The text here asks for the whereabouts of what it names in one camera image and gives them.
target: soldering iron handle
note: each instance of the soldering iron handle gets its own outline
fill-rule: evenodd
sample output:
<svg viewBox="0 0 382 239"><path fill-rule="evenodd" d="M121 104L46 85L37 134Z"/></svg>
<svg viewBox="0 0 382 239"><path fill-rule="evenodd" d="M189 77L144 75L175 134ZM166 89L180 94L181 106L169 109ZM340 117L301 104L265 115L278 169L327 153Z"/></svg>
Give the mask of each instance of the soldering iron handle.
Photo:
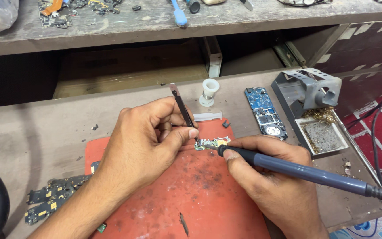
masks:
<svg viewBox="0 0 382 239"><path fill-rule="evenodd" d="M250 165L259 166L274 172L283 173L306 181L318 183L321 185L335 187L351 193L366 195L367 183L357 179L344 177L330 173L321 169L304 166L301 164L280 160L268 155L255 153L242 148L235 148L226 145L220 145L218 155L223 157L226 149L232 149L238 152Z"/></svg>

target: white spool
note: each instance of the white spool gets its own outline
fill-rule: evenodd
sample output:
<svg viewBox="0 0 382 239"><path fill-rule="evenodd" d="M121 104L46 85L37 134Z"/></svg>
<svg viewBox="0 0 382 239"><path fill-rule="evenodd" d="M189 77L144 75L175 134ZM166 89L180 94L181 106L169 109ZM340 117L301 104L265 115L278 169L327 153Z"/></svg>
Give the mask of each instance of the white spool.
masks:
<svg viewBox="0 0 382 239"><path fill-rule="evenodd" d="M215 92L219 90L219 83L215 79L205 79L203 81L203 94L200 96L200 104L204 107L212 106Z"/></svg>

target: orange repair mat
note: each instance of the orange repair mat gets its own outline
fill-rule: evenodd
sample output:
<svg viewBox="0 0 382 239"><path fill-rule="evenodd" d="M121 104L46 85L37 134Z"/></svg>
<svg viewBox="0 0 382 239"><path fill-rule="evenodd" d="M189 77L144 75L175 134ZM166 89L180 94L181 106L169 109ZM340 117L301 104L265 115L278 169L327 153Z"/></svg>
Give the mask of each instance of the orange repair mat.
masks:
<svg viewBox="0 0 382 239"><path fill-rule="evenodd" d="M224 121L200 122L199 138L234 139ZM91 174L91 163L101 159L108 141L87 143L85 174ZM95 231L91 238L186 239L182 214L189 238L270 239L262 213L229 174L224 158L210 149L196 151L194 143L182 146L172 166L132 195L105 221L105 231Z"/></svg>

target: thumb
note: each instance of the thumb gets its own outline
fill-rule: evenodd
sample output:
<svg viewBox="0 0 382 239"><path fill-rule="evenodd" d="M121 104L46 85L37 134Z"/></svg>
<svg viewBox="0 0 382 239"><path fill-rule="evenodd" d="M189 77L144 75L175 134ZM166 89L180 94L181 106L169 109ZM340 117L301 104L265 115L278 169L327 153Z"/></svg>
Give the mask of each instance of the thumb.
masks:
<svg viewBox="0 0 382 239"><path fill-rule="evenodd" d="M176 154L181 146L188 140L198 136L198 130L192 127L178 127L172 130L166 138L159 144L165 152Z"/></svg>
<svg viewBox="0 0 382 239"><path fill-rule="evenodd" d="M223 152L223 156L228 165L229 173L247 193L262 193L265 190L266 178L253 169L240 154L227 149Z"/></svg>

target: wooden desk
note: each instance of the wooden desk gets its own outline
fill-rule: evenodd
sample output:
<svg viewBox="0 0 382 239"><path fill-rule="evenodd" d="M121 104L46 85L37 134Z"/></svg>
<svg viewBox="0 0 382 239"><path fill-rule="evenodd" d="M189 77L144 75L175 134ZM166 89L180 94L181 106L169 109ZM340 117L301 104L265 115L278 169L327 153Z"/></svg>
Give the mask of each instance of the wooden desk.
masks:
<svg viewBox="0 0 382 239"><path fill-rule="evenodd" d="M179 83L178 88L193 113L222 111L231 122L235 137L242 137L260 133L244 90L253 86L266 87L287 128L287 142L298 144L270 87L280 71L219 77L220 90L210 108L198 102L203 80ZM24 222L28 208L26 194L30 189L40 189L52 178L83 174L84 160L77 159L84 156L86 142L110 136L122 108L170 95L165 85L0 107L0 176L11 201L10 216L4 229L8 238L24 238L42 222L33 226ZM99 128L93 131L91 127L95 124ZM343 158L351 162L351 171L359 179L375 184L353 148L316 159L314 163L323 170L342 172ZM325 186L318 186L317 191L321 217L329 231L382 216L382 204L377 199ZM277 232L273 230L273 238L278 238L275 236Z"/></svg>
<svg viewBox="0 0 382 239"><path fill-rule="evenodd" d="M182 29L174 23L170 1L143 0L139 2L142 9L136 12L132 6L137 2L124 1L120 14L100 16L85 6L71 18L74 26L43 29L37 2L21 0L18 19L0 32L0 55L382 20L382 4L373 0L335 0L309 8L275 0L253 3L253 11L239 0L202 4L199 13L191 14L186 2L179 0L188 19L188 26Z"/></svg>

